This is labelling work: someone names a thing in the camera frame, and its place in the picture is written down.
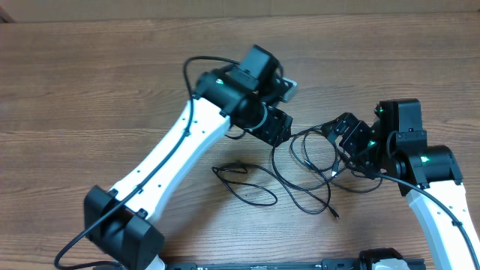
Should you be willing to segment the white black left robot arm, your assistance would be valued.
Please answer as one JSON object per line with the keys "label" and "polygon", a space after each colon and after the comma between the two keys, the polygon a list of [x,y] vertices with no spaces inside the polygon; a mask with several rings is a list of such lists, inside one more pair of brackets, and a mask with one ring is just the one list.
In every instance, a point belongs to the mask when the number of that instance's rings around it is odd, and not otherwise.
{"label": "white black left robot arm", "polygon": [[277,109],[296,93],[280,62],[260,46],[242,61],[202,73],[189,85],[178,120],[147,157],[109,190],[94,186],[84,199],[84,236],[111,261],[94,269],[165,269],[164,236],[155,224],[180,182],[233,126],[278,146],[291,134],[292,117]]}

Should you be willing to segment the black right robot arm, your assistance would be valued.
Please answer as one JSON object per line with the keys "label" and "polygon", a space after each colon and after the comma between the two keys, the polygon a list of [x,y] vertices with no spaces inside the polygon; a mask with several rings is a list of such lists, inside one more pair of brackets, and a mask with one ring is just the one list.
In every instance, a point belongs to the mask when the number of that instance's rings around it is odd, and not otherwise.
{"label": "black right robot arm", "polygon": [[368,125],[345,112],[320,130],[348,154],[345,166],[396,182],[414,212],[437,269],[478,269],[479,237],[460,166],[445,145],[428,145],[419,100],[380,101]]}

